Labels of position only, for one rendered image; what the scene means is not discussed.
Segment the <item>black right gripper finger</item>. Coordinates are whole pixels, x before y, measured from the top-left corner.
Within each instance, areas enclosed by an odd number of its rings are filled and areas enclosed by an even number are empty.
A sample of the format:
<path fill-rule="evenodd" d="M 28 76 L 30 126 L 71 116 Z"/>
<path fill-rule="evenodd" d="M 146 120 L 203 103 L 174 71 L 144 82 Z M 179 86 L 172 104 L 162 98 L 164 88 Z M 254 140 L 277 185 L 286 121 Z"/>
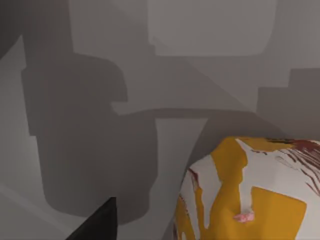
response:
<path fill-rule="evenodd" d="M 117 240 L 116 197 L 110 197 L 65 240 Z"/>

